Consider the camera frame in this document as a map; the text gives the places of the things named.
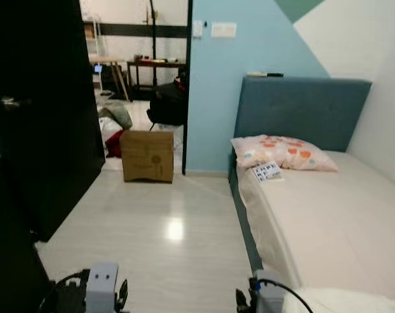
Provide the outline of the black door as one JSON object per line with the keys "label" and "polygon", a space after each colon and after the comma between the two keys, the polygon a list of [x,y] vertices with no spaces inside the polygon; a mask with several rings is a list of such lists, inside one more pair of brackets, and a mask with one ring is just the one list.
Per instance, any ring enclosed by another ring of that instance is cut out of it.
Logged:
{"label": "black door", "polygon": [[79,0],[0,0],[0,156],[37,241],[49,241],[105,163]]}

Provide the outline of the red cloth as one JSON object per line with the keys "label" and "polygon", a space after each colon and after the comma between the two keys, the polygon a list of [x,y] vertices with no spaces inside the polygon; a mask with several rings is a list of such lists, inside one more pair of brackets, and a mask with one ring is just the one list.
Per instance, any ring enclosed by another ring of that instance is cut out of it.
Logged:
{"label": "red cloth", "polygon": [[120,129],[103,142],[106,148],[106,158],[122,158],[121,138],[124,133],[125,130]]}

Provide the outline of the black door frame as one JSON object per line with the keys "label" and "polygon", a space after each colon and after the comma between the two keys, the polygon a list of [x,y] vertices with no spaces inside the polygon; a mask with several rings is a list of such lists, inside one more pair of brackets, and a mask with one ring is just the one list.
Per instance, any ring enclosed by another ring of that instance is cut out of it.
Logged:
{"label": "black door frame", "polygon": [[[188,11],[186,11],[186,101],[189,102],[190,96],[190,75],[191,75],[191,62],[192,62],[192,30],[194,30],[194,0],[188,0]],[[183,125],[183,144],[181,156],[181,174],[186,176],[188,173],[188,132],[189,123],[188,119]]]}

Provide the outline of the grey cloth bag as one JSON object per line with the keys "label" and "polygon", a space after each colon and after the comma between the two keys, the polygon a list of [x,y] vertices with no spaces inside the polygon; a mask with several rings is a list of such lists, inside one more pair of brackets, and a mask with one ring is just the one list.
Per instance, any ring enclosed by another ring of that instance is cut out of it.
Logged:
{"label": "grey cloth bag", "polygon": [[109,117],[122,129],[131,129],[133,126],[132,118],[124,104],[106,104],[97,111],[99,117]]}

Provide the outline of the white wall switch panel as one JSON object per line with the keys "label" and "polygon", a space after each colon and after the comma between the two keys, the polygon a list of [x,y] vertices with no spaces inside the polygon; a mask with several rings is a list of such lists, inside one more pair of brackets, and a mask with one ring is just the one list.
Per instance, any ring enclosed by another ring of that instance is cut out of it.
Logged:
{"label": "white wall switch panel", "polygon": [[236,38],[237,23],[215,22],[210,24],[211,38]]}

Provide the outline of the white blue print packet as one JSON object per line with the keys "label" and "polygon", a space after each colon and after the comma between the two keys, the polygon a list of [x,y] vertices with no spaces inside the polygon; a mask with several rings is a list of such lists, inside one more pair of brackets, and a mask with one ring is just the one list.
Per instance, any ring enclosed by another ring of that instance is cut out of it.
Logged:
{"label": "white blue print packet", "polygon": [[283,180],[283,169],[275,162],[269,162],[252,167],[249,170],[258,182]]}

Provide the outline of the dark wood table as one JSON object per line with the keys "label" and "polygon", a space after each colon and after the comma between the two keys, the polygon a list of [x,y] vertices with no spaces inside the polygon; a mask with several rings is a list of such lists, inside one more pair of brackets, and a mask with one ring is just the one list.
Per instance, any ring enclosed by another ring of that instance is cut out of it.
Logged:
{"label": "dark wood table", "polygon": [[[155,61],[127,61],[127,84],[126,87],[129,91],[138,90],[151,90],[154,87],[159,86],[158,80],[158,69],[159,68],[176,68],[179,72],[185,72],[188,70],[188,65],[186,63],[176,63],[176,62],[159,62]],[[152,83],[142,84],[139,80],[139,68],[147,67],[152,69]]]}

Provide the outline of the brown cardboard box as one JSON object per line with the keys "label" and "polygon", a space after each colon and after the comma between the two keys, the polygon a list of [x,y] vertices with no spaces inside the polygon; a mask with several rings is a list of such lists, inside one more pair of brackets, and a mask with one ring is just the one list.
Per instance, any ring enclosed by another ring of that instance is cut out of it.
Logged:
{"label": "brown cardboard box", "polygon": [[174,135],[171,132],[129,130],[120,138],[123,181],[171,184],[174,176]]}

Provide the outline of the black cabinet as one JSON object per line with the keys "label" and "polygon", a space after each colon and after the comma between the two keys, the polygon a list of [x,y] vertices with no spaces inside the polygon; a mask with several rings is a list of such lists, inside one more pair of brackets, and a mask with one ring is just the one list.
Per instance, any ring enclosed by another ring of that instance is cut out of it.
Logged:
{"label": "black cabinet", "polygon": [[50,289],[0,159],[0,313],[37,313]]}

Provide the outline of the white shelf rack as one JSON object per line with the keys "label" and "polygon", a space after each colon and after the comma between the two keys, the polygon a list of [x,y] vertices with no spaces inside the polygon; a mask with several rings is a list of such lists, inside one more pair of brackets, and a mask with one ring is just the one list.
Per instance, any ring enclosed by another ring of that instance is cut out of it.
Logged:
{"label": "white shelf rack", "polygon": [[101,23],[96,20],[84,20],[83,30],[85,35],[85,44],[90,59],[99,59],[106,56],[105,42],[102,35]]}

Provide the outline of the teal bed base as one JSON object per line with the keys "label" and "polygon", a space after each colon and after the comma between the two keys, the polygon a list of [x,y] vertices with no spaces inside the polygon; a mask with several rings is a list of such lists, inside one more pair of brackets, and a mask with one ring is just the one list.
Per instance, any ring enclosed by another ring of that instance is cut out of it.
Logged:
{"label": "teal bed base", "polygon": [[237,180],[237,163],[231,158],[228,161],[228,184],[231,191],[231,197],[235,205],[237,220],[239,220],[241,233],[245,248],[247,250],[247,257],[249,261],[249,267],[252,272],[257,269],[263,269],[262,259],[258,254],[254,236],[252,236],[251,227],[247,217],[247,209],[245,204],[242,202],[241,193],[239,190],[239,180]]}

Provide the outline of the teal upholstered headboard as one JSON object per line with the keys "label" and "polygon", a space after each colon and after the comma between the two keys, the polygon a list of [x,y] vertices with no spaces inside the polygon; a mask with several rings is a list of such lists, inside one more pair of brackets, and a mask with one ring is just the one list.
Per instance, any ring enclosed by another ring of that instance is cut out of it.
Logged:
{"label": "teal upholstered headboard", "polygon": [[233,138],[299,138],[344,153],[372,84],[343,78],[245,77]]}

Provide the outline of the black stand pole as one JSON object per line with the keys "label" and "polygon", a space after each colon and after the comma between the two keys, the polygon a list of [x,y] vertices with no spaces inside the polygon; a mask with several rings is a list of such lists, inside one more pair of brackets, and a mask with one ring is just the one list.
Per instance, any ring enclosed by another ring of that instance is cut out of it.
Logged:
{"label": "black stand pole", "polygon": [[156,35],[156,30],[158,30],[156,28],[156,18],[158,17],[158,13],[154,6],[154,0],[148,0],[148,16],[152,21],[152,57],[150,57],[149,62],[152,65],[152,86],[156,87],[158,86],[158,69],[156,68],[156,60],[158,59],[156,57],[156,48],[158,47],[158,45],[156,45],[158,42],[158,36]]}

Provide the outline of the bulging white plastic bag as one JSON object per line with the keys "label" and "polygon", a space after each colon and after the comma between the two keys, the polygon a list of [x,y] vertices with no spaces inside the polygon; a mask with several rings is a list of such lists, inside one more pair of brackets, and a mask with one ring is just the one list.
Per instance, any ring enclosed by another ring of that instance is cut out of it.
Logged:
{"label": "bulging white plastic bag", "polygon": [[99,125],[101,129],[101,138],[104,145],[104,141],[111,137],[112,134],[124,129],[120,123],[113,120],[111,117],[99,117]]}

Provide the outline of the black luggage bag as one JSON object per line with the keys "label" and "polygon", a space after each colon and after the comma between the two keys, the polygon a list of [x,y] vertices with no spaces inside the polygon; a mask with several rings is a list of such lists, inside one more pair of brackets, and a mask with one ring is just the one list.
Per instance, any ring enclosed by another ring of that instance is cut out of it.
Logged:
{"label": "black luggage bag", "polygon": [[188,119],[188,101],[186,84],[181,77],[171,83],[165,83],[153,89],[153,97],[146,111],[148,119],[154,125],[182,126]]}

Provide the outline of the pink patterned pillow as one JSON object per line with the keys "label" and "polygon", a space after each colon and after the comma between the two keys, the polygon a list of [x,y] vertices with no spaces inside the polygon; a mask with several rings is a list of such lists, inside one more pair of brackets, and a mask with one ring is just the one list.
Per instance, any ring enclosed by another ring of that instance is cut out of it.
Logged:
{"label": "pink patterned pillow", "polygon": [[231,140],[237,165],[245,169],[275,163],[281,169],[338,172],[323,150],[299,138],[255,135]]}

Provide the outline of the light wood table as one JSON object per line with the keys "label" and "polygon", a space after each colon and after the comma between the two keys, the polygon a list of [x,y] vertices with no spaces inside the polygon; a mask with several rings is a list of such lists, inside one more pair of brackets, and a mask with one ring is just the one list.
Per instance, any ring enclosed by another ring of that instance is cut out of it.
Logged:
{"label": "light wood table", "polygon": [[124,98],[126,101],[132,102],[130,95],[127,91],[127,86],[125,80],[123,80],[122,75],[122,67],[121,63],[123,62],[122,59],[116,59],[116,57],[106,57],[106,56],[92,56],[89,57],[89,62],[91,65],[108,65],[111,67],[112,76],[116,78],[118,86],[122,90]]}

